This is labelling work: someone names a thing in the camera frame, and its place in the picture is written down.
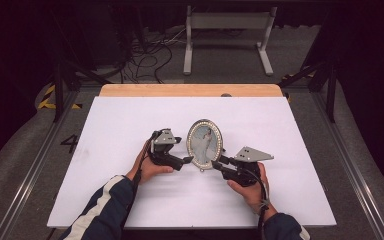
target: table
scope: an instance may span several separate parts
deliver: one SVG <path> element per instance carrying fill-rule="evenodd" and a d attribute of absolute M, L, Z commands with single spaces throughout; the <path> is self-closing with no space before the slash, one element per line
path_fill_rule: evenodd
<path fill-rule="evenodd" d="M 224 93 L 233 97 L 217 97 Z M 152 131 L 171 127 L 175 136 L 186 139 L 193 122 L 207 117 L 221 130 L 226 156 L 233 156 L 244 145 L 264 148 L 275 156 L 265 164 L 271 189 L 277 189 L 272 190 L 271 199 L 278 210 L 291 213 L 304 225 L 336 224 L 278 86 L 126 84 L 106 85 L 95 98 L 48 226 L 69 226 L 96 189 L 130 169 L 133 162 L 128 159 L 136 157 L 136 149 Z M 170 153 L 186 156 L 184 142 L 176 144 Z M 256 226 L 256 221 L 220 172 L 200 172 L 188 164 L 181 171 L 157 176 L 141 186 L 125 226 L 249 229 Z"/>

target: cable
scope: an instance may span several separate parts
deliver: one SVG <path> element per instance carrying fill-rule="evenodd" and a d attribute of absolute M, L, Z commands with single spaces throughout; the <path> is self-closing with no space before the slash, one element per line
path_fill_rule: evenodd
<path fill-rule="evenodd" d="M 51 232 L 49 233 L 48 237 L 46 237 L 46 240 L 51 239 L 52 235 L 54 235 L 55 229 L 56 229 L 56 228 L 52 228 L 52 230 L 51 230 Z"/>
<path fill-rule="evenodd" d="M 154 76 L 155 76 L 155 79 L 157 79 L 157 81 L 159 82 L 159 83 L 164 83 L 161 79 L 159 79 L 158 78 L 158 75 L 157 75 L 157 72 L 158 72 L 158 70 L 160 70 L 162 67 L 164 67 L 165 65 L 167 65 L 169 62 L 170 62 L 170 60 L 171 60 L 171 58 L 173 57 L 173 53 L 171 52 L 171 49 L 169 48 L 169 47 L 167 47 L 166 45 L 163 45 L 165 48 L 167 48 L 167 50 L 169 51 L 169 53 L 170 53 L 170 57 L 169 57 L 169 59 L 165 62 L 165 63 L 163 63 L 163 65 L 161 65 L 161 66 L 159 66 L 157 69 L 155 69 L 155 71 L 154 71 Z"/>
<path fill-rule="evenodd" d="M 163 44 L 164 45 L 167 45 L 169 42 L 172 42 L 172 41 L 178 41 L 178 40 L 174 40 L 176 37 L 178 37 L 179 35 L 182 36 L 184 33 L 184 31 L 186 30 L 186 28 L 183 28 L 182 31 L 178 32 L 176 35 L 174 35 L 173 38 L 171 38 L 170 40 L 167 40 L 167 41 L 163 41 Z"/>
<path fill-rule="evenodd" d="M 133 83 L 139 83 L 139 82 L 137 82 L 136 80 L 134 80 L 134 79 L 132 79 L 127 73 L 126 73 L 126 68 L 123 68 L 123 72 L 124 72 L 124 74 L 129 78 L 129 80 L 131 81 L 131 82 L 133 82 Z"/>
<path fill-rule="evenodd" d="M 133 199 L 132 199 L 132 203 L 130 203 L 126 209 L 127 210 L 126 218 L 120 224 L 120 227 L 122 230 L 124 229 L 124 225 L 126 224 L 127 218 L 129 217 L 130 210 L 132 210 L 133 203 L 135 202 L 136 193 L 137 193 L 138 187 L 139 187 L 139 182 L 140 182 L 140 179 L 142 177 L 142 163 L 145 160 L 146 154 L 148 153 L 149 147 L 151 145 L 151 140 L 153 137 L 154 137 L 154 134 L 152 134 L 152 136 L 146 141 L 145 147 L 143 148 L 143 151 L 142 151 L 142 156 L 139 160 L 138 169 L 136 170 L 135 176 L 133 177 Z"/>
<path fill-rule="evenodd" d="M 155 63 L 150 64 L 150 65 L 145 65 L 145 66 L 142 65 L 142 61 L 145 60 L 146 58 L 152 58 L 152 59 L 154 59 L 154 60 L 155 60 Z M 135 65 L 135 66 L 137 66 L 137 67 L 153 67 L 153 66 L 157 65 L 157 63 L 158 63 L 158 59 L 157 59 L 156 57 L 154 57 L 154 56 L 145 56 L 145 57 L 143 57 L 143 58 L 139 61 L 139 63 L 136 63 L 134 59 L 132 59 L 131 62 L 133 63 L 133 65 Z"/>
<path fill-rule="evenodd" d="M 258 183 L 260 184 L 260 187 L 261 187 L 261 200 L 262 200 L 262 203 L 261 203 L 261 206 L 260 206 L 260 212 L 259 212 L 260 217 L 258 218 L 257 231 L 258 231 L 258 235 L 259 235 L 260 239 L 263 239 L 264 213 L 268 209 L 267 204 L 269 202 L 269 195 L 268 195 L 268 192 L 267 192 L 267 188 L 266 188 L 265 183 L 263 183 L 261 178 L 258 177 L 257 175 L 255 175 L 255 173 L 253 173 L 252 171 L 250 171 L 249 169 L 246 169 L 246 168 L 243 168 L 242 170 L 245 170 L 248 174 L 253 176 L 258 181 Z"/>
<path fill-rule="evenodd" d="M 133 76 L 133 71 L 132 71 L 132 69 L 130 68 L 130 64 L 129 64 L 129 63 L 127 63 L 127 68 L 129 69 L 130 73 L 132 74 L 132 77 L 129 77 L 129 78 L 132 80 L 132 82 L 134 82 L 134 83 L 139 83 L 139 82 L 135 79 L 135 77 Z"/>

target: metal frame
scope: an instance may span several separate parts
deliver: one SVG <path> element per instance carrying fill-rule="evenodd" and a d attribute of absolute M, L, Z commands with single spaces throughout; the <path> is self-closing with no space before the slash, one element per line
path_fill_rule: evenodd
<path fill-rule="evenodd" d="M 195 164 L 195 166 L 197 166 L 201 170 L 208 170 L 213 168 L 211 161 L 205 164 L 201 163 L 200 160 L 197 159 L 193 148 L 193 145 L 196 145 L 196 143 L 193 143 L 193 139 L 196 135 L 196 132 L 202 128 L 211 129 L 211 135 L 215 137 L 214 140 L 212 140 L 212 142 L 215 142 L 215 151 L 214 156 L 212 157 L 212 159 L 210 159 L 211 161 L 217 161 L 220 158 L 223 150 L 223 138 L 220 129 L 217 127 L 217 125 L 208 119 L 201 119 L 195 122 L 189 129 L 188 137 L 186 140 L 186 148 L 188 150 L 189 156 L 194 157 L 192 163 Z"/>
<path fill-rule="evenodd" d="M 70 109 L 69 106 L 73 105 L 76 97 L 77 92 L 68 93 L 65 109 Z M 18 217 L 20 216 L 21 211 L 23 210 L 23 207 L 30 196 L 30 193 L 33 190 L 33 187 L 39 178 L 42 168 L 45 165 L 48 153 L 51 149 L 52 143 L 54 142 L 55 137 L 64 122 L 64 119 L 67 117 L 68 112 L 69 111 L 62 112 L 59 121 L 52 124 L 48 134 L 46 135 L 45 141 L 43 142 L 38 154 L 36 155 L 36 158 L 34 159 L 26 177 L 23 180 L 23 183 L 20 185 L 17 194 L 12 200 L 10 207 L 8 208 L 4 218 L 0 223 L 0 240 L 9 238 L 9 235 L 14 228 Z"/>
<path fill-rule="evenodd" d="M 341 164 L 344 167 L 345 173 L 347 174 L 352 187 L 354 188 L 355 194 L 360 201 L 361 207 L 363 208 L 367 219 L 373 229 L 373 232 L 376 235 L 377 239 L 384 240 L 384 220 L 379 211 L 379 207 L 376 204 L 376 201 L 370 192 L 370 188 L 367 186 L 366 181 L 364 180 L 363 175 L 360 172 L 355 161 L 351 158 L 346 144 L 339 132 L 336 124 L 330 121 L 329 116 L 324 114 L 324 100 L 320 93 L 313 93 L 313 100 L 318 107 L 320 114 L 323 117 L 324 122 L 326 123 L 329 133 L 333 137 L 335 144 L 338 148 L 338 151 L 341 155 Z"/>
<path fill-rule="evenodd" d="M 262 13 L 194 13 L 191 6 L 187 8 L 186 16 L 186 52 L 183 74 L 192 73 L 192 29 L 262 29 L 264 36 L 261 42 L 257 42 L 257 50 L 267 76 L 273 75 L 266 47 L 269 41 L 270 32 L 276 17 L 276 7 L 270 12 Z"/>

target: oval picture frame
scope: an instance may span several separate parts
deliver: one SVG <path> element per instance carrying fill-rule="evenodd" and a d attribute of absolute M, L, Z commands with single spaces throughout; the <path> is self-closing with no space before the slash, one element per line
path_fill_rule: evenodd
<path fill-rule="evenodd" d="M 217 125 L 208 119 L 196 121 L 189 129 L 186 140 L 192 162 L 201 170 L 212 169 L 222 153 L 223 139 Z"/>

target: metal rail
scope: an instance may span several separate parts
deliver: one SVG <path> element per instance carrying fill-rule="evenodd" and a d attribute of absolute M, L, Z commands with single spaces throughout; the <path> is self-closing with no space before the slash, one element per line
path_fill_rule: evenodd
<path fill-rule="evenodd" d="M 77 97 L 77 92 L 69 92 L 67 99 L 65 101 L 64 109 L 70 109 L 70 106 L 73 105 L 74 100 Z M 65 110 L 56 123 L 53 123 L 49 129 L 46 138 L 36 155 L 35 160 L 33 161 L 26 177 L 23 180 L 23 183 L 19 187 L 17 194 L 15 195 L 10 207 L 8 208 L 4 218 L 0 224 L 0 240 L 8 239 L 21 211 L 27 199 L 30 196 L 31 191 L 33 190 L 34 185 L 42 171 L 42 168 L 45 164 L 46 158 L 48 156 L 49 149 L 54 142 L 54 139 L 60 130 L 62 123 L 64 122 L 69 111 Z"/>
<path fill-rule="evenodd" d="M 327 129 L 332 135 L 335 144 L 338 148 L 338 151 L 341 154 L 341 163 L 344 167 L 346 174 L 351 182 L 352 187 L 357 195 L 358 200 L 369 220 L 369 223 L 375 233 L 377 239 L 384 240 L 384 221 L 382 219 L 379 208 L 376 204 L 376 201 L 370 192 L 369 187 L 366 184 L 366 181 L 363 178 L 357 164 L 350 157 L 348 150 L 346 148 L 346 144 L 339 132 L 336 124 L 331 123 L 329 117 L 325 112 L 325 103 L 323 101 L 320 93 L 312 93 L 313 100 L 320 111 L 324 122 L 326 123 Z"/>

